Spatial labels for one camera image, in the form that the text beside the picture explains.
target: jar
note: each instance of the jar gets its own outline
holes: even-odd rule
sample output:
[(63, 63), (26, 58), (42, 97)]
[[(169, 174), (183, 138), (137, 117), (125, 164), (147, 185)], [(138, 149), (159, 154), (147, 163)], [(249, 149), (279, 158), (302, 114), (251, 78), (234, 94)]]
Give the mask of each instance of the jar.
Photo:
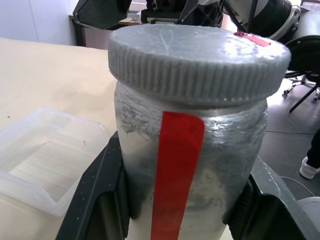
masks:
[(164, 112), (204, 123), (177, 239), (220, 239), (262, 143), (266, 97), (279, 88), (291, 57), (281, 43), (255, 38), (269, 45), (202, 26), (139, 25), (111, 34), (108, 61), (118, 79), (114, 106), (132, 218), (128, 240), (151, 239)]

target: red mark on lid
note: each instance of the red mark on lid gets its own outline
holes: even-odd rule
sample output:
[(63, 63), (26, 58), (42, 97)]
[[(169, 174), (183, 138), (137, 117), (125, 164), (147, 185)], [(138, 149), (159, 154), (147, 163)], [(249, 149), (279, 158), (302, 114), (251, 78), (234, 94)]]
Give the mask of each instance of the red mark on lid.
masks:
[(263, 40), (262, 38), (258, 37), (257, 35), (248, 34), (248, 33), (241, 32), (241, 31), (240, 32), (239, 31), (235, 32), (234, 35), (249, 39), (250, 41), (252, 41), (255, 44), (258, 44), (258, 45), (260, 45), (262, 47), (266, 47), (266, 46), (271, 45), (270, 42), (267, 42), (267, 41)]
[(204, 139), (204, 122), (164, 112), (154, 188), (151, 240), (177, 240)]

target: white wall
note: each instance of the white wall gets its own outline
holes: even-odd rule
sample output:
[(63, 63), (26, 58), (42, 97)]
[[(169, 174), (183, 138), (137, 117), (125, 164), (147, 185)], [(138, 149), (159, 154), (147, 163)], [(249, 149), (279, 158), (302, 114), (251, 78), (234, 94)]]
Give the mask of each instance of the white wall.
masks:
[(78, 1), (0, 0), (0, 37), (75, 45), (68, 15), (76, 2)]

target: gray jar lid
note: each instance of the gray jar lid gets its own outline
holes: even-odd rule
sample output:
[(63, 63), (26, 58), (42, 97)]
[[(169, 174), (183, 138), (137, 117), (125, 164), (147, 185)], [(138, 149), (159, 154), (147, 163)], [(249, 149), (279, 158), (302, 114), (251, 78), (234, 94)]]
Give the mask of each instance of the gray jar lid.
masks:
[(168, 101), (230, 106), (275, 93), (291, 54), (279, 42), (256, 44), (214, 27), (147, 24), (114, 31), (111, 73), (122, 83)]

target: chair leg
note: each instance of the chair leg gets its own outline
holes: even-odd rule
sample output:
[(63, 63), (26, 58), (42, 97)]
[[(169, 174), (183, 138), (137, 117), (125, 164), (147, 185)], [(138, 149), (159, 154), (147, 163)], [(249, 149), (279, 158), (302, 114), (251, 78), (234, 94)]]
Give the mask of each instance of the chair leg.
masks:
[(306, 93), (306, 95), (304, 95), (290, 110), (289, 113), (292, 113), (304, 100), (306, 100), (307, 97), (309, 97), (317, 88), (319, 87), (318, 84), (316, 84), (313, 88), (310, 89), (310, 91), (308, 91)]

